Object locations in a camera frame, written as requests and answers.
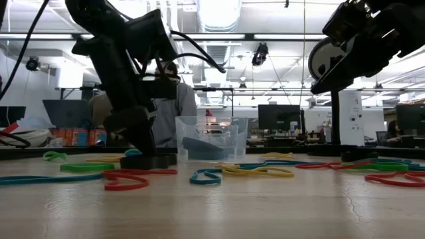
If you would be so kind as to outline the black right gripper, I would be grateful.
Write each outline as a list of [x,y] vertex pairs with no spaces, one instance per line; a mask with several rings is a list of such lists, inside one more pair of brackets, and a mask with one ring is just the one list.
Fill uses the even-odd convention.
[[343,90],[355,78],[372,76],[404,52],[402,1],[344,1],[323,28],[345,55],[311,52],[313,94]]

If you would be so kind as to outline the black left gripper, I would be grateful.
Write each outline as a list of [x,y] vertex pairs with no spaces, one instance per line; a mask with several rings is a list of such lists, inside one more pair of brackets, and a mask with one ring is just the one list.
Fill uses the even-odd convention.
[[114,109],[103,122],[106,131],[122,135],[144,155],[155,155],[152,126],[157,107],[152,99],[175,99],[177,85],[168,79],[142,80],[126,48],[108,37],[78,39],[72,52],[90,57]]

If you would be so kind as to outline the red rubber band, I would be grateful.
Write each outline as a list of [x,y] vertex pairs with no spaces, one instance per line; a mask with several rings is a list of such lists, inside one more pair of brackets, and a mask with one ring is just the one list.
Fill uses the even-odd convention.
[[363,165],[371,164],[372,161],[365,161],[360,163],[349,163],[348,165],[343,165],[342,163],[304,163],[295,165],[298,169],[332,169],[334,171],[352,169],[355,167],[360,167]]
[[[142,189],[149,186],[149,180],[144,178],[144,175],[176,175],[177,170],[142,170],[142,169],[113,169],[103,171],[101,176],[109,180],[109,183],[104,185],[105,191],[130,191]],[[129,179],[135,181],[134,184],[121,185],[120,179]]]
[[[403,176],[406,181],[395,181],[397,176]],[[365,175],[366,181],[397,187],[425,188],[425,171],[396,171],[389,174]]]

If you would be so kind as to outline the green rubber band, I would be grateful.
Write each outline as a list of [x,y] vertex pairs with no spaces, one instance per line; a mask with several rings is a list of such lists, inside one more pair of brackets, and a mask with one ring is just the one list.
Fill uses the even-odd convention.
[[44,161],[49,161],[49,162],[53,162],[53,161],[57,161],[57,160],[66,161],[67,160],[67,154],[58,153],[58,152],[55,152],[55,151],[47,151],[46,153],[43,154],[42,159]]
[[351,169],[376,170],[376,171],[409,171],[409,166],[404,163],[378,162],[378,163],[342,163],[342,167],[351,166]]
[[113,163],[66,163],[60,166],[61,171],[75,173],[107,171],[115,169]]

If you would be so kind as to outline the clear plastic bin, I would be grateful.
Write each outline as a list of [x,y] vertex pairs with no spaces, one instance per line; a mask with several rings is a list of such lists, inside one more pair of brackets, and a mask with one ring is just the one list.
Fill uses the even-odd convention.
[[[217,118],[217,117],[177,117],[177,159],[181,162],[242,162],[246,155],[246,140],[248,135],[247,118]],[[182,146],[184,137],[190,137],[212,143],[218,147],[232,147],[234,151],[197,152],[188,151]]]

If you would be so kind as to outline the black desk lamp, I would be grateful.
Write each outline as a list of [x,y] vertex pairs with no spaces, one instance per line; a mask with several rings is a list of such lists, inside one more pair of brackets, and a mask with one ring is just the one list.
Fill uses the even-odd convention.
[[[330,37],[325,37],[320,40],[313,48],[312,51],[315,50],[323,50],[325,53],[335,53],[336,55],[342,54],[345,55],[344,51],[341,50],[338,46],[332,45],[332,40]],[[308,69],[311,74],[311,53],[308,58]],[[341,126],[340,126],[340,103],[339,103],[339,92],[340,91],[330,91],[331,94],[331,109],[332,109],[332,130],[333,130],[333,138],[331,140],[331,145],[343,145],[341,143]],[[341,153],[342,161],[353,161],[354,157],[352,153],[354,151],[346,151]]]

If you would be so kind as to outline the orange cardboard box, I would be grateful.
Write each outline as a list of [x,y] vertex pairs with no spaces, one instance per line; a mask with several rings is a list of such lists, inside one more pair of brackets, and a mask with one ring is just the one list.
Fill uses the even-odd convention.
[[65,147],[106,145],[108,139],[104,129],[50,128],[50,132]]

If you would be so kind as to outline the grey laptop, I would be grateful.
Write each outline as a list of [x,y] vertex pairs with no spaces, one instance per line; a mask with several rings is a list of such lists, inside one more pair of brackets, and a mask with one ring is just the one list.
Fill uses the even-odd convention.
[[88,102],[86,100],[43,100],[50,122],[57,128],[92,127]]

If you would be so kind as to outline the black computer monitor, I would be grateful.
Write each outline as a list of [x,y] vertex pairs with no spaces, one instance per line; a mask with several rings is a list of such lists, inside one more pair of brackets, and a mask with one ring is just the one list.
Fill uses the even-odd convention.
[[291,126],[301,127],[299,105],[258,105],[258,126],[260,129],[288,131]]
[[425,135],[425,104],[399,104],[396,116],[405,135]]
[[0,127],[8,127],[24,118],[25,112],[25,106],[0,106]]

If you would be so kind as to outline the clear plastic bag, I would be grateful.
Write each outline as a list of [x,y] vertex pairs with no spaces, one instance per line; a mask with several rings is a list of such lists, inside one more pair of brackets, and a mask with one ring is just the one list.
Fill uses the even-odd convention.
[[66,140],[63,137],[59,138],[48,138],[46,147],[49,148],[61,148],[66,146]]

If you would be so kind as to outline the background office desk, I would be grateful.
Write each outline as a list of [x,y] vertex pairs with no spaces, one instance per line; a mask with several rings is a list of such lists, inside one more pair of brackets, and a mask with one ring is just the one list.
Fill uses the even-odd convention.
[[248,136],[246,146],[250,148],[301,147],[308,144],[323,143],[326,143],[326,136],[323,132],[318,131],[308,131],[306,135],[259,131]]

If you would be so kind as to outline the white bowl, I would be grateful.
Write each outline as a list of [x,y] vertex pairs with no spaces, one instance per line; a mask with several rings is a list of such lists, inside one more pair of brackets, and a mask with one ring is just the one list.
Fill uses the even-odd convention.
[[20,140],[0,135],[0,145],[15,147],[39,147],[50,136],[50,131],[47,129],[16,129],[15,131],[11,132],[11,135],[19,137]]

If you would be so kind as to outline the black ceiling spotlight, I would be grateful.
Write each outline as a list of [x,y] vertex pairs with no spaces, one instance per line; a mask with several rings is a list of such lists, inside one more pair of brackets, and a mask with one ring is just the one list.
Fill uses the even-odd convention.
[[37,72],[41,69],[41,63],[37,56],[31,56],[26,63],[26,69],[31,72]]

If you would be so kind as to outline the silver ventilation duct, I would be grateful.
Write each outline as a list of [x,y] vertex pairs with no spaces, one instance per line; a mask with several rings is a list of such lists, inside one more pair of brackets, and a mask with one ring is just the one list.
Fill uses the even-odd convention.
[[242,0],[196,0],[198,24],[203,33],[233,33],[238,28]]

